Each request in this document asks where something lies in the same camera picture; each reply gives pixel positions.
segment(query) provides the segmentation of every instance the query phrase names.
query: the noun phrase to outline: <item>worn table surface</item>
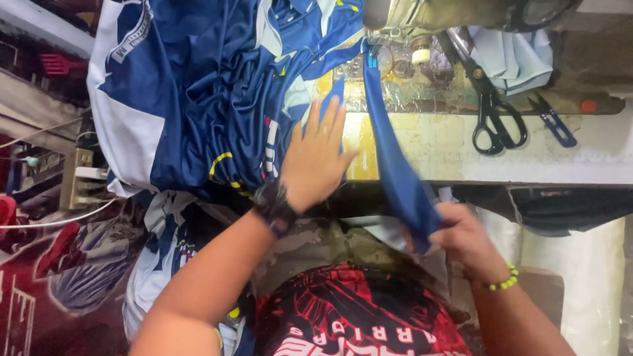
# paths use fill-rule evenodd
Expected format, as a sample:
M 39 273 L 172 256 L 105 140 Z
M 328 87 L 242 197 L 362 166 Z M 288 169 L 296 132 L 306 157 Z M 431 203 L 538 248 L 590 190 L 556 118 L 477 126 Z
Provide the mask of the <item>worn table surface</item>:
M 313 83 L 314 96 L 329 92 L 331 84 L 330 72 Z M 578 145 L 570 149 L 560 146 L 539 117 L 523 118 L 529 130 L 528 142 L 519 149 L 488 157 L 478 154 L 472 144 L 475 115 L 390 113 L 405 156 L 420 176 L 430 181 L 633 184 L 632 104 L 616 115 L 561 115 L 578 140 Z M 502 120 L 507 120 L 508 130 L 517 136 L 511 118 Z M 348 113 L 343 145 L 360 149 L 348 170 L 348 179 L 379 178 L 368 114 Z

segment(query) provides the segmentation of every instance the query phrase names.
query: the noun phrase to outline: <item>yellow beaded bracelet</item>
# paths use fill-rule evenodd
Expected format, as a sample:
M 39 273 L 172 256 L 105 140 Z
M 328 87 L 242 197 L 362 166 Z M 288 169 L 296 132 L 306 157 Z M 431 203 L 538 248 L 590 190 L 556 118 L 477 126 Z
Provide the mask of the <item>yellow beaded bracelet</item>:
M 510 274 L 511 274 L 510 279 L 505 282 L 491 284 L 490 286 L 488 286 L 488 289 L 490 289 L 491 291 L 496 291 L 499 288 L 508 289 L 518 282 L 518 278 L 517 278 L 518 270 L 511 263 L 508 263 L 508 268 L 510 269 Z

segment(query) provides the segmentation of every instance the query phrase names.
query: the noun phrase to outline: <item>hand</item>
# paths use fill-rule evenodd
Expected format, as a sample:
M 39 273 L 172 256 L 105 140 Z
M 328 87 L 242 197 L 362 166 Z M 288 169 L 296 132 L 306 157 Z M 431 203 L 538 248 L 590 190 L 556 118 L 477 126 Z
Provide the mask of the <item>hand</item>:
M 290 146 L 281 166 L 281 183 L 287 188 L 288 204 L 301 214 L 326 200 L 341 183 L 357 151 L 339 155 L 345 106 L 334 96 L 319 125 L 321 102 L 312 102 L 305 135 L 301 122 L 292 130 Z
M 429 236 L 431 243 L 446 250 L 448 257 L 461 262 L 465 272 L 485 284 L 510 278 L 510 269 L 494 247 L 477 218 L 464 204 L 436 205 L 442 229 Z

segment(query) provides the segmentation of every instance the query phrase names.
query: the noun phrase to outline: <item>person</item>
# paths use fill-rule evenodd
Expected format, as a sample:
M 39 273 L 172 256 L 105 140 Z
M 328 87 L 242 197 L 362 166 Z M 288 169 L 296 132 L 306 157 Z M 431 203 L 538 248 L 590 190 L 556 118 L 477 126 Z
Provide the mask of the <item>person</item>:
M 304 134 L 297 124 L 280 171 L 287 203 L 298 214 L 335 191 L 355 156 L 339 151 L 346 112 L 338 98 L 332 98 L 320 123 L 319 113 L 320 103 L 314 102 Z M 442 228 L 429 239 L 464 266 L 487 353 L 573 355 L 520 283 L 513 283 L 512 268 L 469 209 L 454 203 L 436 208 Z M 278 240 L 270 226 L 251 210 L 202 248 L 156 299 L 130 355 L 220 355 L 216 327 Z M 347 263 L 281 273 L 285 282 L 257 296 L 254 354 L 470 354 L 446 300 L 422 279 L 411 277 L 408 271 L 414 268 L 384 271 L 349 263 L 354 259 L 345 256 L 356 251 L 349 241 L 343 245 L 352 248 L 337 254 L 338 262 L 343 256 Z

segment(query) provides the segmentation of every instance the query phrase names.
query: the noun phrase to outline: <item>red t-shirt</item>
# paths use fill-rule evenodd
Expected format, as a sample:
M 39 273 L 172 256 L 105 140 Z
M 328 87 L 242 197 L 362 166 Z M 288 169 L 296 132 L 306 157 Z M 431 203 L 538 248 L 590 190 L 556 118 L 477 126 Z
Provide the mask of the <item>red t-shirt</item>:
M 420 283 L 371 267 L 307 270 L 257 301 L 256 355 L 470 355 Z

